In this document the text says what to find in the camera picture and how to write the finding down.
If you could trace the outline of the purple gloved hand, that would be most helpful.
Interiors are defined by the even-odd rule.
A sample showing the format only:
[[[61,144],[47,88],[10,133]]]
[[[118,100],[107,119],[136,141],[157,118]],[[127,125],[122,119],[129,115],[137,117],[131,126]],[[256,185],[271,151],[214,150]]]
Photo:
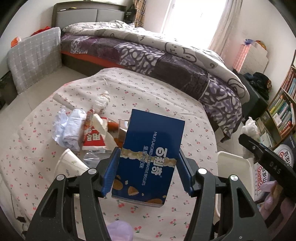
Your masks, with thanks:
[[[107,230],[112,241],[133,241],[132,226],[125,221],[117,220],[109,224]]]

